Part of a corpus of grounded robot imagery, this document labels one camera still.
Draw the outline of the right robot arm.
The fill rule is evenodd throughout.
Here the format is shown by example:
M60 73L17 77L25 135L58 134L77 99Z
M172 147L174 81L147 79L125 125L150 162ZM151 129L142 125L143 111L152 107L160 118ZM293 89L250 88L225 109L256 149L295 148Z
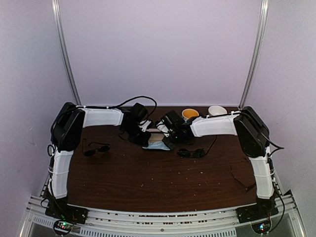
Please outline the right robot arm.
M253 214L265 217L275 197L274 166L270 131L251 107L220 115L193 116L183 119L174 110L166 113L156 126L164 133L163 142L172 148L194 138L210 136L235 137L240 151L249 158L256 185Z

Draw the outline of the black sunglasses dark lenses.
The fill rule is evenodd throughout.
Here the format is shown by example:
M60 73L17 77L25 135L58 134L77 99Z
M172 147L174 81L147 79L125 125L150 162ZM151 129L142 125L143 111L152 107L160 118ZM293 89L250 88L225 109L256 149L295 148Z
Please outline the black sunglasses dark lenses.
M196 149L194 151L189 151L188 149L180 148L177 151L177 156L179 156L181 158L194 158L194 159L204 158L206 155L208 155L208 153L210 152L210 150L212 149L212 147L216 143L217 138L218 138L218 136L216 135L214 141L211 143L211 145L209 146L207 151L205 149L202 149L202 148Z

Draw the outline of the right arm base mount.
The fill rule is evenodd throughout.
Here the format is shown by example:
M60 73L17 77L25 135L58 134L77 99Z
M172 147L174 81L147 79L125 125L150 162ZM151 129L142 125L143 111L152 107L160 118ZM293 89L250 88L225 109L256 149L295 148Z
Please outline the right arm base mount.
M271 216L278 214L276 202L273 199L257 198L256 203L236 209L240 224L250 223L252 230L259 235L266 235L272 229Z

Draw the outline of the blue cleaning cloth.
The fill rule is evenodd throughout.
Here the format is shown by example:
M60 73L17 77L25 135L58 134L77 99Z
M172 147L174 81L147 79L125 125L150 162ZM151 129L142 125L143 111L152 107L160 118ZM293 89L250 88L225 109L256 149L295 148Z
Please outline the blue cleaning cloth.
M167 147L162 141L154 141L149 142L147 149L149 150L164 150L169 151L169 147Z

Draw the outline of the black glasses case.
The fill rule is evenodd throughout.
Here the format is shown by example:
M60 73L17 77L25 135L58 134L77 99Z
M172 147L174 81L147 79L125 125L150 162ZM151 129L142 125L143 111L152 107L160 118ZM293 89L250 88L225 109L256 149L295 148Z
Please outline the black glasses case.
M171 150L162 141L163 138L165 138L164 133L162 133L157 128L150 128L150 129L147 129L147 131L150 132L151 136L148 140L148 145L143 146L142 149L144 149L144 150L162 150L162 151L170 151Z

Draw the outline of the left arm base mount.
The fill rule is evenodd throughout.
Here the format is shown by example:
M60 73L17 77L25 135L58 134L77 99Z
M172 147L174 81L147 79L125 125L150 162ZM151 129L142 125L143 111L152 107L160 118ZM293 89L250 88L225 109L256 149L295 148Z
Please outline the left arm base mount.
M41 205L48 201L45 215L55 219L53 231L59 237L68 235L76 224L85 224L88 210L82 207L68 205L68 198L56 199L50 193L45 193Z

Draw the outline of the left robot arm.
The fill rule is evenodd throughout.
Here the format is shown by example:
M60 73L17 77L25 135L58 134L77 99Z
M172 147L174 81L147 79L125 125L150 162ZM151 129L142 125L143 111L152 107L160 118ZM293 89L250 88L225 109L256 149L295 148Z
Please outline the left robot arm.
M51 126L51 145L47 149L51 156L47 198L54 214L60 219L71 215L67 205L67 180L71 158L81 143L82 130L90 126L118 126L127 133L131 143L147 146L151 136L147 131L151 123L149 116L146 107L139 103L131 108L64 104Z

